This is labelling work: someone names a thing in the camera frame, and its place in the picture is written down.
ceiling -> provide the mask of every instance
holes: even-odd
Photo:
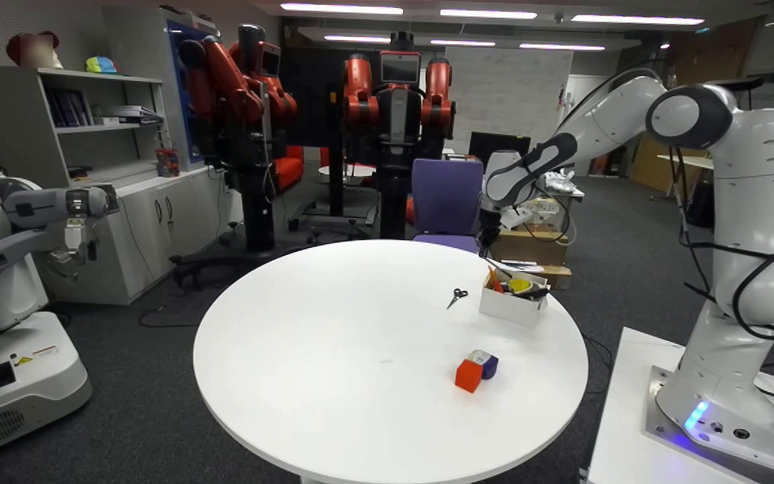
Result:
[[[425,44],[432,38],[518,42],[601,42],[617,51],[640,42],[702,34],[719,24],[768,15],[774,0],[319,0],[351,5],[401,5],[402,15],[339,15],[339,12],[284,12],[279,0],[250,0],[256,8],[287,18],[304,38],[319,42],[330,34],[389,34],[414,31]],[[440,18],[440,8],[534,9],[533,20]],[[698,15],[702,27],[627,27],[627,24],[573,24],[574,12],[641,12],[641,15]]]

gray carpet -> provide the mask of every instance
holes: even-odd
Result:
[[[567,255],[574,277],[555,294],[594,337],[588,391],[555,442],[488,484],[574,484],[590,460],[620,328],[683,343],[702,305],[683,288],[698,277],[678,245],[672,202],[612,176],[588,176],[581,187],[586,202],[573,208],[577,233]],[[217,293],[164,282],[128,309],[60,305],[90,374],[93,397],[84,411],[3,446],[0,484],[295,484],[295,476],[237,446],[198,401],[190,343]]]

office chair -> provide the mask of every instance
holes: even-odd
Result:
[[[480,183],[480,161],[416,159],[412,194],[418,233],[414,239],[479,251],[475,215]]]

